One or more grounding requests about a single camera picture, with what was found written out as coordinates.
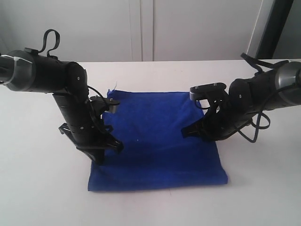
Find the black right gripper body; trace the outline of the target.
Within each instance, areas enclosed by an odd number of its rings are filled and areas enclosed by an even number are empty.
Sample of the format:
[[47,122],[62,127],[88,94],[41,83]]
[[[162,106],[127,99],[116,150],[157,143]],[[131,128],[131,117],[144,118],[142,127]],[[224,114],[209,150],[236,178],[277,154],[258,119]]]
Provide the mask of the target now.
[[206,141],[225,140],[251,124],[256,108],[243,108],[232,103],[214,103],[204,108],[199,120],[199,136]]

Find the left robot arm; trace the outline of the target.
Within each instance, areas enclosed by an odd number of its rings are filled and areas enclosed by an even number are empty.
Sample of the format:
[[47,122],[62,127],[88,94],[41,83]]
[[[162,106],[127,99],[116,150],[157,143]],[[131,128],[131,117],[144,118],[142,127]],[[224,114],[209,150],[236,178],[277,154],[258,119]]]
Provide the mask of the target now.
[[120,102],[99,92],[90,97],[87,72],[80,64],[40,56],[33,49],[15,50],[0,57],[0,83],[16,92],[51,93],[65,120],[60,133],[95,164],[102,165],[105,150],[123,150],[102,118],[105,112],[115,113]]

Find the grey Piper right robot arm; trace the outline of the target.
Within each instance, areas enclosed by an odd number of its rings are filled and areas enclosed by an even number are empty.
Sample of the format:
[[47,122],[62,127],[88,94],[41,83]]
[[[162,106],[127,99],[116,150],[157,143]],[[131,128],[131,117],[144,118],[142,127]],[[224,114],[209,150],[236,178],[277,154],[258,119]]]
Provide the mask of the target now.
[[249,79],[235,79],[229,90],[224,83],[212,83],[190,88],[190,99],[194,102],[207,100],[209,107],[205,115],[182,128],[186,137],[200,137],[206,141],[225,140],[242,128],[255,127],[254,143],[264,111],[298,106],[301,104],[301,64],[296,61],[281,61],[267,64],[269,71],[257,68],[256,75]]

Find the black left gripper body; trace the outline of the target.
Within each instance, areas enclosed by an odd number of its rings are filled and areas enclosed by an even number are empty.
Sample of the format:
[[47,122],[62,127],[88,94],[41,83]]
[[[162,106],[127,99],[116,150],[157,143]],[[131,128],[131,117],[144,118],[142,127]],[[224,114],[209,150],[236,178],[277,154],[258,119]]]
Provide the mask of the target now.
[[53,94],[66,126],[62,131],[74,143],[77,149],[107,149],[106,138],[111,134],[112,126],[106,126],[101,114],[96,114],[89,97],[78,100],[70,94]]

